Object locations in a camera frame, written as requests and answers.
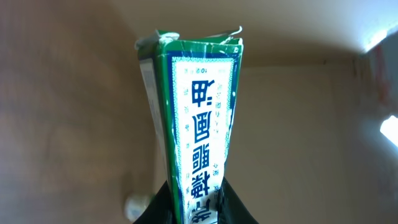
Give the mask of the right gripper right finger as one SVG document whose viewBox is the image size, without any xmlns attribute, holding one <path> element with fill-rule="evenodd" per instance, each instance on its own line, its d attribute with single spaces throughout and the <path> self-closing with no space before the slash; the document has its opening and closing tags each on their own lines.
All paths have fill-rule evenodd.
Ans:
<svg viewBox="0 0 398 224">
<path fill-rule="evenodd" d="M 223 178 L 218 191 L 218 224 L 258 224 L 239 199 L 232 186 Z"/>
</svg>

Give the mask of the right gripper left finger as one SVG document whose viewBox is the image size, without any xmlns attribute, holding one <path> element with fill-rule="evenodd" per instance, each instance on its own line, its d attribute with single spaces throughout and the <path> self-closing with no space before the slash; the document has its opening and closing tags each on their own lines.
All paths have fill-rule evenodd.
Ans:
<svg viewBox="0 0 398 224">
<path fill-rule="evenodd" d="M 174 224 L 172 197 L 167 182 L 164 182 L 134 224 Z"/>
</svg>

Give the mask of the green white slim box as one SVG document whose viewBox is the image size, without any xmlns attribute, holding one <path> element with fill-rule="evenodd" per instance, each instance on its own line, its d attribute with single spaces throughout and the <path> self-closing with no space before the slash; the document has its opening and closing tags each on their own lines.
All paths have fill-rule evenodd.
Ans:
<svg viewBox="0 0 398 224">
<path fill-rule="evenodd" d="M 243 48 L 238 30 L 157 30 L 135 43 L 177 223 L 219 222 Z"/>
</svg>

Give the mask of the green lid jar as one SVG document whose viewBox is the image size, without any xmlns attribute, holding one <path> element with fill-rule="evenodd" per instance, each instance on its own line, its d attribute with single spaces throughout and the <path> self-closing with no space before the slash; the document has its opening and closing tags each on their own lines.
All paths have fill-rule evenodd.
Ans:
<svg viewBox="0 0 398 224">
<path fill-rule="evenodd" d="M 153 194 L 129 194 L 124 203 L 124 215 L 134 223 L 146 210 L 155 195 Z"/>
</svg>

